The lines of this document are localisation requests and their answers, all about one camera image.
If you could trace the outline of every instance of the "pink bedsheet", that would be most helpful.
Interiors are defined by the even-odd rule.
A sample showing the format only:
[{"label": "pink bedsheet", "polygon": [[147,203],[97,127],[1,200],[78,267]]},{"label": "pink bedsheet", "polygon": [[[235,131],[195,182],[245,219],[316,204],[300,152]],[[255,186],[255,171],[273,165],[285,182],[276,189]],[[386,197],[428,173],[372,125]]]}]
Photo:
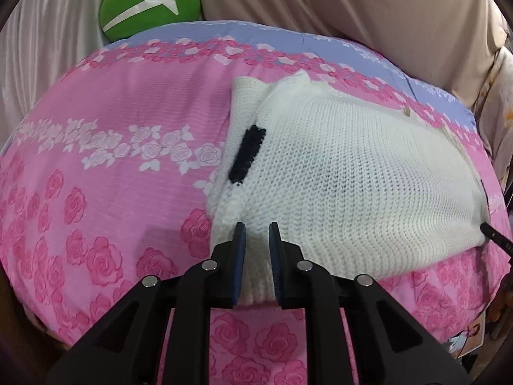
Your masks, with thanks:
[{"label": "pink bedsheet", "polygon": [[[63,341],[76,342],[143,276],[180,275],[209,256],[206,193],[221,161],[236,76],[271,82],[304,68],[352,95],[446,123],[482,177],[492,225],[511,237],[474,132],[383,79],[312,53],[263,48],[183,38],[98,51],[55,84],[19,129],[0,163],[0,258],[20,300]],[[283,57],[292,63],[280,63]],[[483,311],[507,260],[488,244],[381,284],[445,340]],[[306,384],[304,330],[303,311],[273,303],[212,311],[211,377]]]}]

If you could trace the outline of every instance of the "green pillow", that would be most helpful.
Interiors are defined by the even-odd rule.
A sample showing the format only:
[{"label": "green pillow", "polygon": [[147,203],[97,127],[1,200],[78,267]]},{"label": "green pillow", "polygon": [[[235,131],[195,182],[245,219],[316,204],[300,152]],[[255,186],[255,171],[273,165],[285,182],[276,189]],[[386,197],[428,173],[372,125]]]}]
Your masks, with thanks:
[{"label": "green pillow", "polygon": [[103,0],[99,24],[111,42],[163,24],[199,19],[199,0]]}]

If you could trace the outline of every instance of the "bed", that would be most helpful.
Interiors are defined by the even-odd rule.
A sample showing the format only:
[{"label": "bed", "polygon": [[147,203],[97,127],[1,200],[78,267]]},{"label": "bed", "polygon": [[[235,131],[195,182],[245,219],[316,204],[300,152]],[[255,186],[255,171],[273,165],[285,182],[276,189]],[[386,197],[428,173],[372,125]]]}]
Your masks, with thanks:
[{"label": "bed", "polygon": [[[0,260],[20,302],[72,345],[144,275],[179,275],[208,256],[205,199],[223,152],[230,82],[298,69],[448,125],[481,175],[492,225],[511,237],[474,116],[449,93],[348,40],[240,21],[183,23],[95,50],[17,129],[0,164]],[[489,243],[381,284],[444,341],[486,308],[507,261]],[[211,377],[304,379],[303,320],[272,303],[213,312]]]}]

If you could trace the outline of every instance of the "beige fabric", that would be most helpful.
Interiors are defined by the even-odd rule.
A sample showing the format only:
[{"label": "beige fabric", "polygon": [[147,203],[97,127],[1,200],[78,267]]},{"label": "beige fabric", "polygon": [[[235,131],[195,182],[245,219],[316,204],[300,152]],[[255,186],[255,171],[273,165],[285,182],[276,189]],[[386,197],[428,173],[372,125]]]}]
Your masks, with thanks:
[{"label": "beige fabric", "polygon": [[513,55],[505,47],[497,53],[473,113],[504,190],[513,156]]},{"label": "beige fabric", "polygon": [[471,106],[506,40],[493,0],[202,0],[207,20],[236,19],[348,37]]}]

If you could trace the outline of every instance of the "ribbed knit fabric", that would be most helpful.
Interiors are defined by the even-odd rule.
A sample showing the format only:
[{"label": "ribbed knit fabric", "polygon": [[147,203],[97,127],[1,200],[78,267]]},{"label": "ribbed knit fabric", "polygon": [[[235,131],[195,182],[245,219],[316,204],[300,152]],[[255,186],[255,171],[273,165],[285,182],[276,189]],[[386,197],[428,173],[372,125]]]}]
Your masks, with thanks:
[{"label": "ribbed knit fabric", "polygon": [[[246,224],[241,302],[274,299],[268,226],[333,275],[409,272],[484,242],[486,195],[463,146],[414,112],[341,93],[299,72],[233,82],[230,128],[208,209],[211,245]],[[265,129],[242,182],[230,169],[253,125]]]}]

